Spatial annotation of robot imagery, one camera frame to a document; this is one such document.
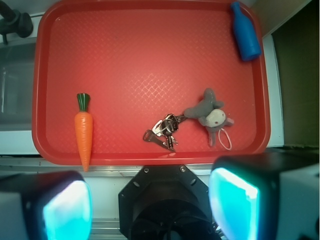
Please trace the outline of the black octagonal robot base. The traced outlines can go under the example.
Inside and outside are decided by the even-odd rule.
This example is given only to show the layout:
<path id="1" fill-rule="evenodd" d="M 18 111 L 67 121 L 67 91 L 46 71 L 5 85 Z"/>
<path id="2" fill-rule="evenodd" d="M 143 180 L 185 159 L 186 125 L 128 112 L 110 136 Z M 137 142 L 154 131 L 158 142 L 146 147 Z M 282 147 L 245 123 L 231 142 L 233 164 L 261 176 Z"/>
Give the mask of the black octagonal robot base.
<path id="1" fill-rule="evenodd" d="M 209 188 L 185 165 L 144 166 L 118 194 L 129 240 L 219 240 Z"/>

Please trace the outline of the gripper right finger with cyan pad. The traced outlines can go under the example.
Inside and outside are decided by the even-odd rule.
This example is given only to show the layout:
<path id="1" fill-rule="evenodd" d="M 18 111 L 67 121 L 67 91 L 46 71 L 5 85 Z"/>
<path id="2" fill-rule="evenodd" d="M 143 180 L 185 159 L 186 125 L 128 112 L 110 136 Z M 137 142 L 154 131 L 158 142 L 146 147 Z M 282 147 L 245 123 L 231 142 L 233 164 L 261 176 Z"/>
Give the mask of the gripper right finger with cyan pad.
<path id="1" fill-rule="evenodd" d="M 212 166 L 208 197 L 229 240 L 317 240 L 320 157 L 274 151 L 222 156 Z"/>

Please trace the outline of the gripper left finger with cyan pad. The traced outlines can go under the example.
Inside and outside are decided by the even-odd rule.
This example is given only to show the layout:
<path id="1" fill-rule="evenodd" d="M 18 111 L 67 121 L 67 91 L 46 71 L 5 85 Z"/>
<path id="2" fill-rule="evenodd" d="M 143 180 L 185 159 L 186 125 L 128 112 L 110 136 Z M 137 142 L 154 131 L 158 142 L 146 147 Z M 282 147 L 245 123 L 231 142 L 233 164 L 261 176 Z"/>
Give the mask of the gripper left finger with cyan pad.
<path id="1" fill-rule="evenodd" d="M 91 190 L 77 171 L 0 178 L 2 240 L 87 240 L 92 220 Z"/>

